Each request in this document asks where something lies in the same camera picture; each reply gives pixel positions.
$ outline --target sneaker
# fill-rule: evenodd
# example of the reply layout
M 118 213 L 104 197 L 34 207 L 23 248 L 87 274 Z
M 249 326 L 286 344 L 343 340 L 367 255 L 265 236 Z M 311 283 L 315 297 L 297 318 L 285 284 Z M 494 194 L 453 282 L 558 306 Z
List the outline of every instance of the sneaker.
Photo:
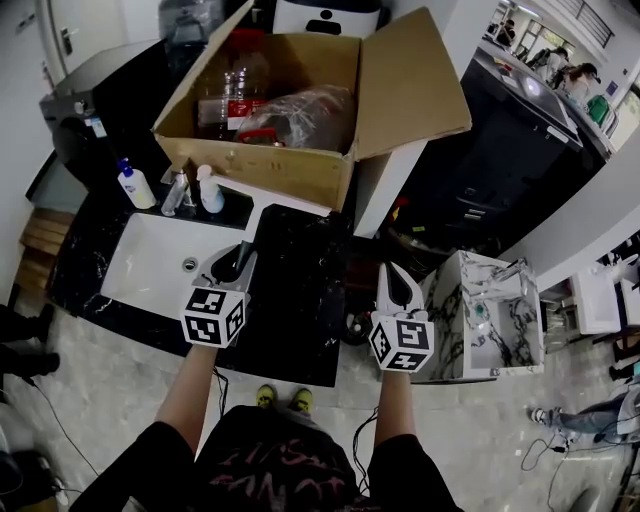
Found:
M 547 412 L 541 407 L 537 407 L 536 409 L 533 409 L 529 417 L 531 418 L 531 421 L 533 421 L 534 423 L 537 423 L 538 425 L 546 426 L 547 424 Z
M 276 403 L 276 390 L 269 384 L 261 386 L 256 395 L 256 405 L 262 409 L 270 409 Z
M 296 412 L 311 413 L 311 407 L 313 406 L 313 395 L 308 389 L 301 389 L 296 393 L 289 404 L 289 409 Z

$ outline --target soap dispenser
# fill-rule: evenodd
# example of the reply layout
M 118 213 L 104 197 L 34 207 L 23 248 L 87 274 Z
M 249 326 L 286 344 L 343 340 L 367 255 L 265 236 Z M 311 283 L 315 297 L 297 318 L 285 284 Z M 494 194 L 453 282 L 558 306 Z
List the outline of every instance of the soap dispenser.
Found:
M 144 177 L 142 171 L 133 169 L 129 165 L 129 159 L 123 158 L 118 161 L 118 167 L 120 168 L 120 175 L 118 181 L 124 189 L 124 191 L 131 199 L 133 206 L 139 210 L 148 210 L 156 204 L 156 198 L 149 188 L 147 179 Z
M 224 207 L 224 196 L 213 177 L 213 169 L 210 165 L 201 165 L 198 168 L 198 182 L 200 183 L 200 199 L 202 206 L 209 213 L 218 213 Z

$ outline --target faucet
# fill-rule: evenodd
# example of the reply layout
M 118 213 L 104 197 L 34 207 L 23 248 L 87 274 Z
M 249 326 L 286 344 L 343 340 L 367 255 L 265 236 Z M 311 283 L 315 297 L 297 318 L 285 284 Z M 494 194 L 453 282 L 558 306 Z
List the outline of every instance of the faucet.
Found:
M 469 298 L 479 300 L 512 300 L 518 297 L 523 297 L 528 291 L 528 280 L 523 279 L 523 274 L 527 272 L 528 269 L 529 266 L 526 258 L 520 258 L 511 263 L 508 267 L 496 269 L 491 272 L 491 275 L 486 280 L 476 283 L 478 291 L 470 293 Z M 515 275 L 520 276 L 519 295 L 515 295 L 511 290 L 501 289 L 496 286 L 496 283 L 504 283 Z
M 173 179 L 173 185 L 171 190 L 167 194 L 164 203 L 162 203 L 162 214 L 167 217 L 173 217 L 176 214 L 176 209 L 181 205 L 195 208 L 196 204 L 193 201 L 191 195 L 191 187 L 189 186 L 189 179 L 184 171 L 180 170 Z

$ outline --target sink drain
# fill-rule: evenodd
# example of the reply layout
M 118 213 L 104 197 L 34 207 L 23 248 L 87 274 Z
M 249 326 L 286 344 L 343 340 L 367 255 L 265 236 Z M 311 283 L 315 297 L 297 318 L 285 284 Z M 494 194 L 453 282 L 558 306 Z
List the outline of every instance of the sink drain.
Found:
M 182 270 L 185 272 L 193 272 L 198 268 L 198 260 L 195 258 L 187 258 L 182 262 Z

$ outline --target forearm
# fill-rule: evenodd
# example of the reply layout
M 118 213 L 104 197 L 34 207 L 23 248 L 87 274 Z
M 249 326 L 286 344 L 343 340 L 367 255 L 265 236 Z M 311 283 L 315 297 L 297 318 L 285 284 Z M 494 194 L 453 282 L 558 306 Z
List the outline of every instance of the forearm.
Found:
M 217 355 L 216 348 L 191 347 L 156 416 L 156 421 L 175 428 L 194 454 L 202 435 Z
M 403 434 L 416 434 L 411 380 L 404 372 L 383 372 L 374 446 Z

